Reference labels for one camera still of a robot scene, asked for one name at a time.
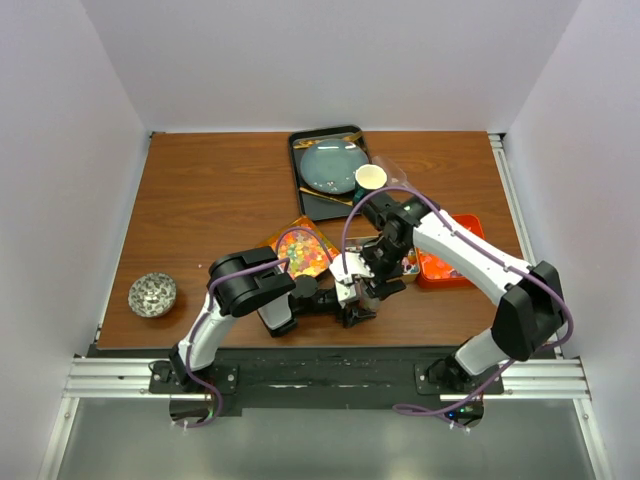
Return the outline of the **orange tray of lollipops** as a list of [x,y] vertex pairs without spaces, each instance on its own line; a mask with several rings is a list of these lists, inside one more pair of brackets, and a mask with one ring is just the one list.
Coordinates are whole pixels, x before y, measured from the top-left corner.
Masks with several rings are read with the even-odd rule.
[[[466,230],[484,239],[484,231],[479,218],[472,214],[454,215],[453,219]],[[418,285],[425,290],[472,287],[472,282],[457,269],[431,253],[416,250],[416,258],[420,267],[417,277]]]

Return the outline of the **gold tin of gummy candies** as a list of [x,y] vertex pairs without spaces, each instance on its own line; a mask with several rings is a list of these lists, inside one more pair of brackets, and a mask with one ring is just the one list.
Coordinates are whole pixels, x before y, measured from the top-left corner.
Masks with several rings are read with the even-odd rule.
[[279,258],[290,259],[288,272],[295,279],[300,275],[317,278],[329,268],[340,254],[339,249],[306,215],[276,231],[258,244],[269,246]]

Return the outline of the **clear plastic scoop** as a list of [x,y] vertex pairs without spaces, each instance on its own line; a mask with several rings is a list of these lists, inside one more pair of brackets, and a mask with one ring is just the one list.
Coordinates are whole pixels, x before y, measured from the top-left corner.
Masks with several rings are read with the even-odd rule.
[[393,160],[384,156],[375,156],[372,158],[374,165],[382,168],[386,174],[387,186],[410,187],[407,174]]

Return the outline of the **clear glass jar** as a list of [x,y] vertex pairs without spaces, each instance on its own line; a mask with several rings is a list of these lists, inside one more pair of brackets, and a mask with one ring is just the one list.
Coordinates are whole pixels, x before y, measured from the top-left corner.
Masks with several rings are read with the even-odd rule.
[[371,296],[366,290],[359,293],[359,307],[369,311],[377,312],[380,308],[381,300]]

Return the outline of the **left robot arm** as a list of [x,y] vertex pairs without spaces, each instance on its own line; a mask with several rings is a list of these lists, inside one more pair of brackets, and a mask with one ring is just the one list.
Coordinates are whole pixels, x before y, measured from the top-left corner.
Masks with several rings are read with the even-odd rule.
[[340,273],[333,287],[322,289],[312,276],[293,278],[289,263],[273,249],[260,247],[211,265],[201,311],[169,355],[177,386],[185,392],[204,388],[222,341],[238,318],[251,313],[259,315],[273,337],[295,329],[300,316],[334,314],[346,328],[376,316],[375,302],[364,298],[354,277]]

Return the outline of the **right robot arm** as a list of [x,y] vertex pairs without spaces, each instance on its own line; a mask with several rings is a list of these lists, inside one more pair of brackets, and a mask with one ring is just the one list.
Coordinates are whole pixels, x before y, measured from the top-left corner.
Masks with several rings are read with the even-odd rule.
[[422,195],[404,202],[385,190],[366,195],[362,215],[379,232],[362,251],[374,275],[373,294],[395,293],[391,277],[414,248],[451,265],[496,306],[492,325],[465,341],[426,371],[430,383],[466,393],[502,361],[526,361],[568,321],[558,271],[541,261],[532,266],[473,234]]

